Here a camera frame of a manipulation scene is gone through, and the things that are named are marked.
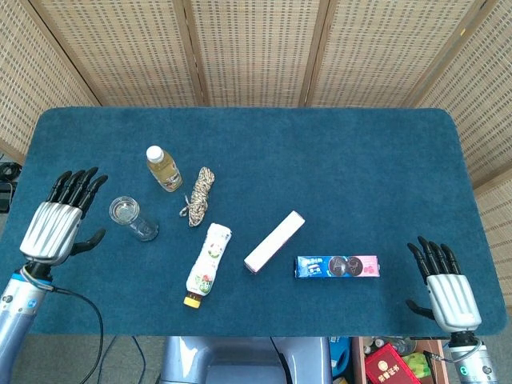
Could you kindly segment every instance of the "white plastic bottle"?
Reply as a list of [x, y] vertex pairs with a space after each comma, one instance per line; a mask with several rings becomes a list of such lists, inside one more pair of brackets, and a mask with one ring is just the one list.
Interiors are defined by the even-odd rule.
[[182, 184], [182, 176], [172, 156], [159, 146], [150, 146], [146, 151], [147, 167], [154, 178], [167, 192], [174, 192]]
[[214, 284], [218, 264], [230, 239], [229, 228], [214, 222], [210, 225], [198, 259], [186, 280], [186, 296], [183, 304], [199, 308], [201, 299], [210, 292]]

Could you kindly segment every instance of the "blue table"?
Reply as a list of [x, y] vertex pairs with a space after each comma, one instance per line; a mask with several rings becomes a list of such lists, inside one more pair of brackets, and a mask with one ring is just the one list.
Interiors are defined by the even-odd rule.
[[[184, 185], [165, 192], [146, 168], [157, 144], [175, 157]], [[39, 119], [0, 245], [7, 283], [23, 262], [30, 219], [64, 170], [99, 166], [109, 175], [78, 240], [107, 229], [92, 252], [54, 268], [54, 283], [103, 312], [110, 334], [439, 336], [405, 305], [429, 300], [406, 248], [422, 234], [458, 256], [482, 313], [480, 334], [506, 312], [457, 132], [442, 110], [263, 108], [61, 108]], [[216, 174], [203, 224], [178, 216], [202, 166]], [[149, 243], [108, 215], [120, 195], [160, 222]], [[243, 259], [292, 210], [305, 225], [258, 275]], [[185, 281], [210, 223], [228, 226], [212, 292], [199, 310], [182, 304]], [[380, 278], [296, 280], [297, 255], [376, 254]], [[49, 295], [41, 333], [96, 333], [80, 301]]]

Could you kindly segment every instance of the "clear drinking glass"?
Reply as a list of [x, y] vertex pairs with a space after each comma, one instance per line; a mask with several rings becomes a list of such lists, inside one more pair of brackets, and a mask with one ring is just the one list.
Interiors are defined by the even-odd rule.
[[112, 220], [128, 228], [141, 242], [148, 242], [157, 237], [158, 224], [141, 212], [140, 205], [132, 198], [116, 198], [110, 204], [109, 213]]

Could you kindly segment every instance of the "red gift box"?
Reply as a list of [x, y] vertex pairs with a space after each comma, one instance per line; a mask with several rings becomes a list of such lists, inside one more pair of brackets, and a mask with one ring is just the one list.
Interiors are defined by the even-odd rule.
[[368, 356], [365, 368], [373, 384], [421, 384], [391, 344]]

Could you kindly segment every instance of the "white rectangular box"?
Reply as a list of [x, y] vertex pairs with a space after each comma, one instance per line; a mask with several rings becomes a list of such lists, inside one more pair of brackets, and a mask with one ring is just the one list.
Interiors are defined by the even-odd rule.
[[288, 241], [292, 235], [304, 224], [304, 219], [294, 210], [254, 248], [244, 260], [246, 267], [256, 274], [274, 256], [274, 254]]

